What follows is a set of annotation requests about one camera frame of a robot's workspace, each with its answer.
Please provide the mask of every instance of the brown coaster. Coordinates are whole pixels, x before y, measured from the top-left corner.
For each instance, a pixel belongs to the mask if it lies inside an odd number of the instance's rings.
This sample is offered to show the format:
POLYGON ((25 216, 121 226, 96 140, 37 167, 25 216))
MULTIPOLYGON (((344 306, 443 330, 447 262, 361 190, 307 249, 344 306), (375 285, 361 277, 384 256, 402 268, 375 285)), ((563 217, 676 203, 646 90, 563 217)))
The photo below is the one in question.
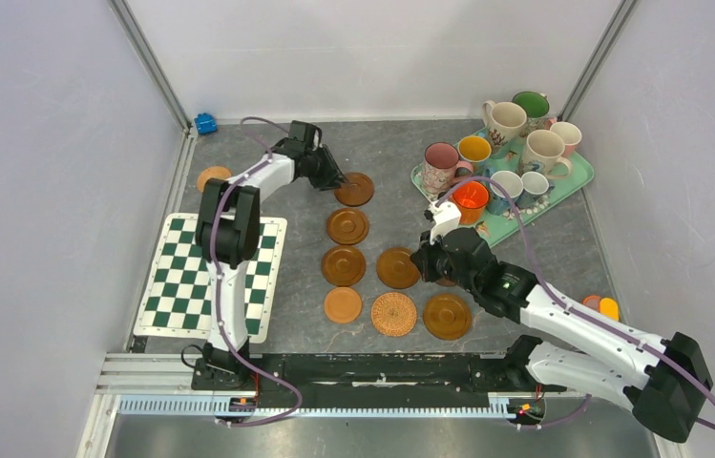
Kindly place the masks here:
POLYGON ((416 326, 416 305, 402 293, 385 293, 371 308, 371 322, 378 331, 391 337, 408 334, 416 326))
POLYGON ((363 300, 351 288, 334 288, 324 299, 324 312, 335 323, 353 322, 363 310, 363 300))
POLYGON ((353 246, 338 245, 321 260, 326 281, 335 286, 352 286, 366 273, 366 258, 353 246))
POLYGON ((454 294, 438 294, 425 305, 425 326, 444 341, 460 338, 473 325, 473 312, 463 299, 454 294))
POLYGON ((348 183, 334 190, 334 196, 346 207, 365 205, 374 196, 374 182, 371 178, 357 173, 346 174, 348 183))
POLYGON ((200 172, 200 176, 197 177, 197 189, 200 192, 205 191, 205 183, 211 178, 216 179, 229 179, 231 177, 230 170, 215 165, 214 167, 208 167, 207 169, 200 172))
POLYGON ((410 250, 395 246, 380 255, 377 260, 377 276, 391 288, 405 289, 414 286, 421 274, 410 261, 410 250))
POLYGON ((326 232, 335 243, 353 245, 368 235, 368 218, 360 210, 341 208, 326 220, 326 232))

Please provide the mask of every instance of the green and white chessboard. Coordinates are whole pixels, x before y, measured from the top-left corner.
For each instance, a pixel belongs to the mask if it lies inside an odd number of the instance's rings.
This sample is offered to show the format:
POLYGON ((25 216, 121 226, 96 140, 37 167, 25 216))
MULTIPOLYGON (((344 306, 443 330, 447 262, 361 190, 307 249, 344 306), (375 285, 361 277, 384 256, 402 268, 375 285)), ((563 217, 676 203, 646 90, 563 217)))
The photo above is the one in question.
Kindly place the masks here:
MULTIPOLYGON (((259 251, 248 264, 244 280, 245 324, 252 344, 267 338, 286 234, 286 219, 262 218, 261 223, 259 251)), ((196 228, 196 214, 175 213, 166 218, 137 311, 136 336, 208 338, 213 292, 202 249, 194 244, 196 228)))

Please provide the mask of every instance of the round coaster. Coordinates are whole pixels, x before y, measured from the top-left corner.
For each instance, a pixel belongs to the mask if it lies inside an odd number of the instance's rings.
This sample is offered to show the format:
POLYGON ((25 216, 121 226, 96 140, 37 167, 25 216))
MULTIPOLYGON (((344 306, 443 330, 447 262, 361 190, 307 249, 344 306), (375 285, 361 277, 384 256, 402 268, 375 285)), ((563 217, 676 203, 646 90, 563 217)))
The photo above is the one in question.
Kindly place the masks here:
POLYGON ((410 250, 401 246, 389 248, 377 260, 377 276, 394 289, 405 289, 419 281, 419 269, 410 261, 410 250))
POLYGON ((425 305, 425 327, 444 341, 460 338, 473 325, 473 312, 463 299, 454 294, 437 294, 425 305))
POLYGON ((366 258, 353 246, 338 245, 321 260, 326 281, 335 286, 352 286, 366 273, 366 258))
POLYGON ((374 182, 371 178, 357 173, 346 174, 348 183, 334 190, 334 196, 346 207, 365 205, 374 196, 374 182))
POLYGON ((385 293, 371 308, 371 322, 378 331, 390 337, 408 334, 416 326, 416 305, 402 293, 385 293))
POLYGON ((341 208, 326 220, 326 232, 335 243, 353 245, 368 235, 368 218, 360 210, 341 208))
POLYGON ((324 299, 324 312, 335 323, 353 322, 363 310, 363 300, 351 288, 334 288, 324 299))
POLYGON ((200 192, 205 191, 205 183, 207 183, 208 180, 211 178, 229 179, 230 177, 230 170, 226 169, 225 167, 220 167, 218 165, 208 167, 207 169, 200 172, 200 176, 197 177, 197 189, 199 189, 200 192))

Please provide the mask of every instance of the blue block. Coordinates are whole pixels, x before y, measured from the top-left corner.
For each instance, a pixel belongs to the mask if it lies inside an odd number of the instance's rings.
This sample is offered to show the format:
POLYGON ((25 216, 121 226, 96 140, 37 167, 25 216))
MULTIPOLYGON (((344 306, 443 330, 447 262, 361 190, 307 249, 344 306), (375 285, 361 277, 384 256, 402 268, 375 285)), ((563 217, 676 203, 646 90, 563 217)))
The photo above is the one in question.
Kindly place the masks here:
POLYGON ((217 121, 208 113, 200 113, 194 118, 194 125, 197 127, 197 132, 201 135, 211 134, 217 131, 217 121))

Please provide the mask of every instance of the pink mug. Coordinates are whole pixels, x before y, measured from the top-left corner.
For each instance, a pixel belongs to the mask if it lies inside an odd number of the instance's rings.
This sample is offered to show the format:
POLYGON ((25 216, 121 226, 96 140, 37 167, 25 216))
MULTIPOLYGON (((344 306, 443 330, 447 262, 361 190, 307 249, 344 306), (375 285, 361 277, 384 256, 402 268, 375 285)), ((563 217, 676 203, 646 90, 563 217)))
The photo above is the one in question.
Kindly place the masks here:
POLYGON ((449 143, 433 143, 425 150, 422 166, 422 188, 435 197, 450 186, 473 174, 473 165, 449 143))

